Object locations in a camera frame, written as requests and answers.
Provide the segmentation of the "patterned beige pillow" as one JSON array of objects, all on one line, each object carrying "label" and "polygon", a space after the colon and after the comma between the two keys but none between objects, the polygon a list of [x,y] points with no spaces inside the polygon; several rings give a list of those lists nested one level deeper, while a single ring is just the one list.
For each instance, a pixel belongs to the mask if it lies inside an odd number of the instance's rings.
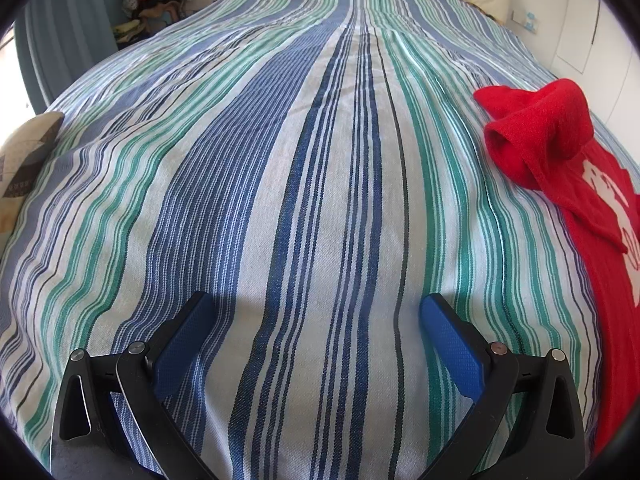
[{"label": "patterned beige pillow", "polygon": [[55,147],[64,122],[61,112],[30,118],[12,133],[1,147],[1,241],[14,230],[24,200]]}]

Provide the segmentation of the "blue curtain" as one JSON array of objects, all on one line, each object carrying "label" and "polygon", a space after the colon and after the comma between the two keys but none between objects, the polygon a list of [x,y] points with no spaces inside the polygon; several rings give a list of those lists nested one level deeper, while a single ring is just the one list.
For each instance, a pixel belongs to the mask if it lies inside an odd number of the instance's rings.
[{"label": "blue curtain", "polygon": [[29,0],[14,22],[16,52],[35,113],[87,70],[118,51],[113,27],[122,0]]}]

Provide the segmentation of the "wall socket with blue stickers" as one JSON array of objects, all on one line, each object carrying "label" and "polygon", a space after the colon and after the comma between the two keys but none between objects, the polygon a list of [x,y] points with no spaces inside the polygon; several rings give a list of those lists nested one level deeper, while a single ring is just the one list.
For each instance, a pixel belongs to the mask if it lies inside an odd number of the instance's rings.
[{"label": "wall socket with blue stickers", "polygon": [[521,28],[524,28],[531,34],[538,32],[538,21],[533,12],[522,9],[513,9],[511,12],[511,21]]}]

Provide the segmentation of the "blue green striped bedspread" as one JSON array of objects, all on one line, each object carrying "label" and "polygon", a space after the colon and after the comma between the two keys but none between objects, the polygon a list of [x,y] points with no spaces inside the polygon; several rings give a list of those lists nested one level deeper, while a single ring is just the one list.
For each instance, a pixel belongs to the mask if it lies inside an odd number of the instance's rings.
[{"label": "blue green striped bedspread", "polygon": [[588,440],[604,340],[558,206],[494,164],[474,92],[554,75],[461,0],[218,0],[54,102],[1,267],[1,408],[40,462],[70,354],[218,314],[166,402],[221,479],[414,479],[469,404],[419,325],[559,348]]}]

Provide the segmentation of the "red sweater with white rabbit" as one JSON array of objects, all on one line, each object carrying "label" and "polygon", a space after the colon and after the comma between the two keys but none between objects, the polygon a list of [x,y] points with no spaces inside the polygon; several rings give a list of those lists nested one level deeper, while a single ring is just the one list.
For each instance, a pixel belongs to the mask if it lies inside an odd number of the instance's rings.
[{"label": "red sweater with white rabbit", "polygon": [[491,159],[560,208],[585,263],[603,344],[594,441],[601,452],[639,396],[639,196],[629,172],[594,137],[574,81],[537,91],[489,86],[474,98],[491,118],[484,128]]}]

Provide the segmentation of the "white wardrobe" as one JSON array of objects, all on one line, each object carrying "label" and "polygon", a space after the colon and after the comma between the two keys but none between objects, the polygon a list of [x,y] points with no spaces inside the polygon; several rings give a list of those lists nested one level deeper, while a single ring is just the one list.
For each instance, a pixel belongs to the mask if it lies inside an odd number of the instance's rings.
[{"label": "white wardrobe", "polygon": [[511,21],[538,61],[578,83],[597,118],[639,159],[639,53],[604,0],[512,0],[533,12],[538,32]]}]

